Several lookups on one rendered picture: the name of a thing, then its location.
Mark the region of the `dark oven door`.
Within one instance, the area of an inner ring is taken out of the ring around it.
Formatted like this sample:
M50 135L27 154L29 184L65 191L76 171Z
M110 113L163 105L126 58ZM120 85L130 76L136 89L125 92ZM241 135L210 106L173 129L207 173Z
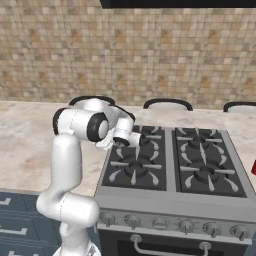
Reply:
M209 241L211 248L205 254L203 240L175 238L160 235L100 230L102 256L256 256L256 241L252 245Z

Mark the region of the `grey stove with black hob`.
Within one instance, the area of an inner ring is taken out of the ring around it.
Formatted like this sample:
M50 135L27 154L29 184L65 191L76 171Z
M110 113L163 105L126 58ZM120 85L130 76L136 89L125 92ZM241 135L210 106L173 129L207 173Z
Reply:
M256 241L256 193L225 130L140 126L144 136L139 148L112 148L106 157L95 198L101 213L110 212L115 223L100 230L133 234L252 245ZM135 214L141 224L132 230L125 217ZM157 230L157 217L167 221ZM194 230L185 235L181 220ZM217 223L221 234L212 238L204 225ZM232 235L244 225L244 241Z

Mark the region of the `blue drawer front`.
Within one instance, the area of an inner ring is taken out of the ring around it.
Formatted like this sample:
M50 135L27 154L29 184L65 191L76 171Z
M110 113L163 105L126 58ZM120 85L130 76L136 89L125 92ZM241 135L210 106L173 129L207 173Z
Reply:
M0 240L0 256L53 256L59 245Z
M11 202L8 206L0 205L0 210L16 212L23 209L22 199L19 194L0 192L0 200L5 200L6 198L11 198Z
M33 241L48 241L47 232L48 222L39 218L2 216L0 217L0 228L9 230L20 230L27 228L25 236L0 233L0 237L8 237L13 239L27 239Z

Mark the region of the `grey stove knob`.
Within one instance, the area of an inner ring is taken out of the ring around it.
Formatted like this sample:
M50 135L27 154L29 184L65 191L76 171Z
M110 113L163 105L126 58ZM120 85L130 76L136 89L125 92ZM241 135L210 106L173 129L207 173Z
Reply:
M153 220L152 227L157 230L166 230L167 229L167 221L163 217L157 217Z
M248 229L244 225L234 226L231 230L231 233L233 236L238 238L240 241L244 241L250 235Z
M194 230L194 224L190 220L181 220L179 223L179 230L187 235Z
M135 230L137 227L140 226L141 220L135 214L129 214L125 217L126 224L132 229Z
M110 212L103 212L100 215L100 220L104 223L107 227L113 225L115 223L115 216Z
M204 231L212 238L221 234L220 226L215 222L210 222L204 225Z

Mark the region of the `black extractor hood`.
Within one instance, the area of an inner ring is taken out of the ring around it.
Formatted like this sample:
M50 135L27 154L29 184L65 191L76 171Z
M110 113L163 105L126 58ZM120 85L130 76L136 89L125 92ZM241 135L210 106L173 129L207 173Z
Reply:
M256 0L99 0L114 8L255 8Z

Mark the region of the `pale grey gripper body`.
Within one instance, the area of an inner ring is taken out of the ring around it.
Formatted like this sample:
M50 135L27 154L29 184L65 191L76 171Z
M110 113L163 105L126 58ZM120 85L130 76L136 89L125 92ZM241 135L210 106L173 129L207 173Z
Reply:
M102 141L96 143L96 147L98 149L109 150L113 144L113 131L109 131Z

